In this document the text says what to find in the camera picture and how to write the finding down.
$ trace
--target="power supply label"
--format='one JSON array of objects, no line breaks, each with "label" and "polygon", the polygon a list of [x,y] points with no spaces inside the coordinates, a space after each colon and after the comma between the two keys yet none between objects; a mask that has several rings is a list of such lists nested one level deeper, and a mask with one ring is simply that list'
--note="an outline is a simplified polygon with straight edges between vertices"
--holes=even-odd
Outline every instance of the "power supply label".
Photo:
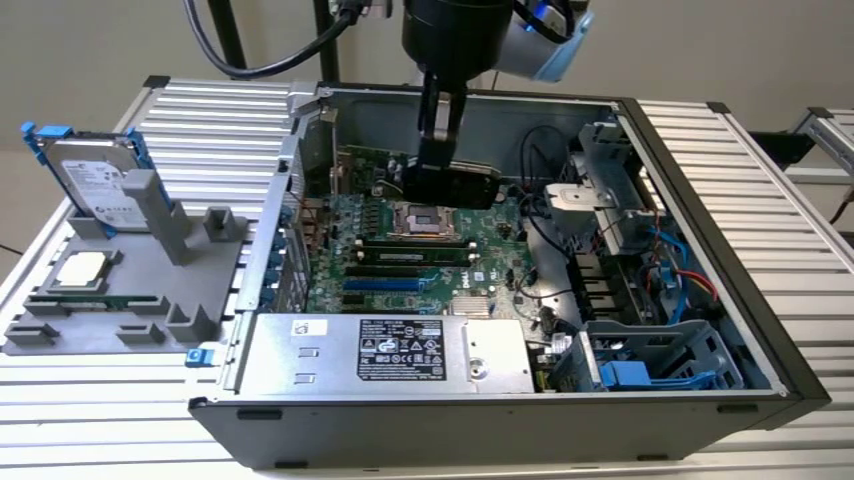
[{"label": "power supply label", "polygon": [[448,380],[442,320],[362,320],[359,366],[365,381]]}]

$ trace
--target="blue drive bracket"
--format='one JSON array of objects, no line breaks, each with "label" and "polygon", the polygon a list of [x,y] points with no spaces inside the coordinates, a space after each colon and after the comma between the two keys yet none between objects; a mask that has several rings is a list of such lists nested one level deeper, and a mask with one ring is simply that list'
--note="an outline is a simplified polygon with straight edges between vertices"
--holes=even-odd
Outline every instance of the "blue drive bracket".
[{"label": "blue drive bracket", "polygon": [[25,122],[25,124],[22,125],[22,135],[23,135],[25,143],[27,144],[27,146],[30,147],[30,150],[37,156],[39,165],[49,167],[49,170],[51,171],[51,174],[57,179],[57,183],[59,183],[59,186],[63,187],[63,191],[66,192],[66,197],[69,197],[69,200],[71,200],[71,203],[74,204],[75,209],[78,210],[77,215],[86,216],[83,207],[81,207],[81,205],[78,204],[78,201],[75,200],[75,197],[71,194],[69,187],[66,186],[66,182],[63,182],[63,179],[61,178],[59,173],[57,173],[57,170],[54,169],[54,165],[51,165],[51,162],[49,162],[49,156],[46,155],[45,150],[42,149],[39,138],[37,137],[39,136],[46,139],[62,139],[71,136],[75,133],[75,131],[67,125],[46,125],[45,127],[42,127],[42,130],[39,130],[38,133],[34,133],[35,131],[37,131],[37,123]]},{"label": "blue drive bracket", "polygon": [[[71,188],[67,184],[67,181],[63,180],[63,176],[59,174],[57,170],[58,160],[62,159],[51,159],[49,157],[53,146],[63,141],[69,140],[74,142],[77,139],[90,140],[93,138],[98,140],[110,140],[115,142],[115,145],[125,146],[131,149],[134,164],[139,169],[143,170],[155,170],[157,166],[151,159],[151,155],[149,152],[149,147],[146,145],[146,140],[143,138],[142,132],[139,132],[135,128],[130,128],[125,133],[99,133],[99,132],[77,132],[75,129],[69,125],[46,125],[38,129],[35,122],[26,122],[21,128],[23,140],[27,144],[30,150],[37,156],[37,160],[39,164],[46,166],[54,175],[66,196],[71,200],[71,203],[75,206],[77,212],[75,217],[81,218],[94,218],[94,215],[85,208],[85,204],[81,202],[82,199],[73,193]],[[170,195],[166,191],[166,187],[163,182],[159,182],[159,191],[161,196],[163,197],[163,201],[171,212],[174,210],[175,204],[170,198]],[[109,238],[114,237],[118,233],[118,229],[114,228],[113,225],[105,223],[102,220],[95,219],[98,221],[98,225],[101,226],[105,234]]]}]

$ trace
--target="wire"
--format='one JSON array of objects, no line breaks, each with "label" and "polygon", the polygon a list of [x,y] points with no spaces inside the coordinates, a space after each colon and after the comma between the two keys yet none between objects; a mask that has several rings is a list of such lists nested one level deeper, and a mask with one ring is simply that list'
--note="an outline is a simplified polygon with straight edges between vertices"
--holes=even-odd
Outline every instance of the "wire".
[{"label": "wire", "polygon": [[833,217],[831,218],[831,224],[833,225],[835,223],[837,223],[837,221],[843,218],[843,214],[845,213],[845,209],[849,206],[849,202],[843,202],[843,204],[840,205],[840,208],[837,208],[837,213],[833,214]]},{"label": "wire", "polygon": [[658,308],[656,308],[656,302],[653,301],[653,296],[650,295],[650,292],[648,292],[644,289],[644,274],[646,271],[653,271],[653,268],[657,267],[657,264],[654,263],[646,263],[641,266],[641,268],[638,268],[638,270],[636,271],[636,275],[634,275],[634,283],[636,283],[636,287],[638,289],[638,295],[641,296],[641,301],[644,303],[644,312],[645,312],[645,316],[646,316],[646,312],[650,312],[650,314],[653,315],[653,321],[656,323],[661,323],[661,315],[658,313]]},{"label": "wire", "polygon": [[701,290],[704,290],[709,295],[713,294],[712,290],[709,290],[709,287],[704,284],[704,282],[697,280],[694,277],[689,277],[689,280],[692,280],[692,283],[697,285],[701,288]]},{"label": "wire", "polygon": [[532,28],[540,33],[544,37],[546,37],[553,43],[566,43],[573,37],[573,24],[576,23],[576,19],[573,18],[573,10],[570,9],[569,0],[560,0],[561,2],[561,10],[564,10],[564,18],[566,20],[566,35],[561,35],[556,32],[544,21],[537,18],[534,13],[528,9],[524,3],[520,3],[517,0],[513,2],[513,11],[517,12],[517,15],[522,18],[522,21],[528,23]]},{"label": "wire", "polygon": [[622,222],[626,217],[629,216],[629,212],[624,211],[624,213],[620,215],[620,217],[617,217],[617,220],[614,220],[612,223],[608,224],[608,226],[600,231],[600,235],[597,235],[597,238],[594,239],[593,243],[590,244],[590,253],[597,251],[597,247],[600,246],[600,241],[605,238],[605,233],[614,228],[614,226]]},{"label": "wire", "polygon": [[14,253],[15,255],[23,256],[25,252],[22,252],[19,249],[13,248],[5,244],[0,243],[0,250],[6,250],[10,253]]},{"label": "wire", "polygon": [[529,293],[525,290],[522,290],[522,282],[528,280],[528,278],[532,276],[532,273],[534,273],[534,270],[537,269],[536,268],[530,269],[525,274],[525,276],[522,277],[522,279],[517,282],[517,293],[522,294],[524,297],[529,297],[532,300],[544,300],[546,298],[557,297],[566,293],[574,292],[572,288],[568,288],[566,290],[557,291],[556,293],[550,293],[549,295],[534,295],[533,293]]},{"label": "wire", "polygon": [[404,189],[388,180],[378,180],[377,182],[374,182],[374,185],[382,185],[385,187],[394,188],[398,193],[404,195]]},{"label": "wire", "polygon": [[321,226],[321,224],[318,223],[318,216],[315,215],[315,212],[311,210],[311,208],[309,208],[309,206],[306,205],[306,201],[301,200],[294,192],[289,193],[294,197],[294,200],[297,200],[297,202],[299,203],[299,206],[303,208],[303,210],[306,210],[309,212],[309,215],[311,215],[311,220],[315,222],[315,225]]},{"label": "wire", "polygon": [[[534,135],[534,133],[538,130],[549,130],[553,131],[558,134],[558,136],[561,137],[561,142],[565,146],[565,151],[566,151],[566,159],[565,162],[570,161],[570,151],[569,151],[569,144],[570,144],[570,140],[566,136],[566,134],[561,131],[561,129],[558,127],[556,127],[554,125],[537,125],[534,127],[532,127],[532,129],[525,133],[525,136],[522,137],[522,142],[520,142],[520,178],[522,180],[522,189],[528,190],[528,185],[526,185],[526,172],[525,172],[525,158],[526,158],[526,145],[529,144],[529,140],[532,138],[532,135]],[[534,183],[534,170],[533,170],[533,166],[532,166],[532,183]]]},{"label": "wire", "polygon": [[[546,153],[537,145],[532,145],[532,151],[537,154],[536,156],[544,161],[544,165],[546,166],[549,175],[552,176],[552,179],[557,182],[558,176],[556,175],[556,172],[552,168],[552,164],[549,163],[549,158],[546,158]],[[529,169],[532,170],[532,177],[534,177],[534,161],[532,160],[533,156],[534,155],[529,155]]]},{"label": "wire", "polygon": [[199,46],[202,47],[205,56],[221,72],[231,78],[243,80],[270,77],[297,67],[306,60],[314,57],[318,52],[321,52],[326,44],[334,41],[341,34],[345,33],[345,30],[347,30],[351,25],[355,25],[359,19],[359,15],[354,10],[350,8],[342,8],[338,20],[329,30],[323,32],[323,34],[294,55],[262,67],[237,68],[219,57],[219,54],[211,46],[211,41],[209,40],[205,28],[202,27],[202,21],[199,20],[195,0],[185,0],[185,10],[187,12],[187,19],[190,20],[190,27],[193,28],[193,33],[197,37],[197,41],[199,42]]},{"label": "wire", "polygon": [[682,254],[682,263],[688,266],[689,264],[689,246],[677,240],[669,233],[662,232],[661,230],[656,230],[654,228],[648,229],[648,232],[654,233],[658,238],[661,238],[665,242],[672,244],[674,247],[680,249],[680,253]]},{"label": "wire", "polygon": [[677,273],[685,277],[689,277],[692,280],[696,280],[697,282],[702,283],[708,287],[705,290],[712,294],[713,300],[716,302],[718,301],[718,289],[713,285],[712,281],[704,275],[701,275],[697,272],[692,272],[689,270],[677,270]]},{"label": "wire", "polygon": [[661,243],[660,233],[662,231],[662,216],[656,209],[656,239],[653,240],[653,262],[658,261],[658,245]]},{"label": "wire", "polygon": [[[522,198],[522,201],[520,202],[520,210],[522,210],[522,205],[525,204],[526,200],[534,200],[534,195],[533,194],[528,194]],[[534,211],[540,215],[542,215],[541,211],[537,210],[537,205],[536,205],[534,201],[532,201],[532,208],[534,209]],[[540,233],[540,236],[544,237],[544,240],[546,240],[546,243],[549,245],[552,245],[556,248],[556,250],[558,250],[561,252],[561,254],[566,257],[568,260],[573,260],[573,256],[566,252],[566,249],[558,244],[558,242],[556,242],[549,237],[549,235],[546,235],[546,232],[544,231],[542,227],[534,221],[534,217],[532,216],[532,212],[530,211],[529,211],[528,217],[529,217],[529,222],[532,223],[532,226],[534,227],[534,230],[537,230],[537,233]]]},{"label": "wire", "polygon": [[677,309],[673,311],[673,316],[668,321],[668,325],[676,325],[682,320],[682,314],[685,313],[685,309],[689,304],[689,289],[685,281],[681,282],[680,285],[680,301],[677,302]]}]

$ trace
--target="motherboard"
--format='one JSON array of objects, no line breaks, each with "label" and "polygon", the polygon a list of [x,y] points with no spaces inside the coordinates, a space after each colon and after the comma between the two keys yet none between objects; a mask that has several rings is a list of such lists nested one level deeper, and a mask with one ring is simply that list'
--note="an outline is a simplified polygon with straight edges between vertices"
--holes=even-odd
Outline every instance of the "motherboard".
[{"label": "motherboard", "polygon": [[489,210],[413,204],[394,196],[400,153],[341,154],[350,193],[306,201],[306,311],[537,319],[534,300],[517,294],[534,267],[517,198],[502,191]]}]

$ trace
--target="robotic arm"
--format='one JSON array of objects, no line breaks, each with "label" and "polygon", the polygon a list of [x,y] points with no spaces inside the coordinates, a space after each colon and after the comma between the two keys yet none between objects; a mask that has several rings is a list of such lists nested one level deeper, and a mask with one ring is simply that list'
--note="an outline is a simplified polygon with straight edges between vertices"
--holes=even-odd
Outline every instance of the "robotic arm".
[{"label": "robotic arm", "polygon": [[[392,16],[392,0],[331,2],[338,21],[330,30],[290,57],[249,69],[235,68],[219,58],[202,29],[195,0],[185,0],[185,7],[214,65],[233,78],[254,79],[305,62],[361,16],[378,12]],[[486,165],[453,160],[468,82],[493,69],[534,80],[560,81],[593,13],[586,12],[588,1],[570,0],[404,0],[404,7],[404,48],[425,73],[421,145],[405,170],[404,194],[418,203],[486,209],[493,205],[501,173]]]}]

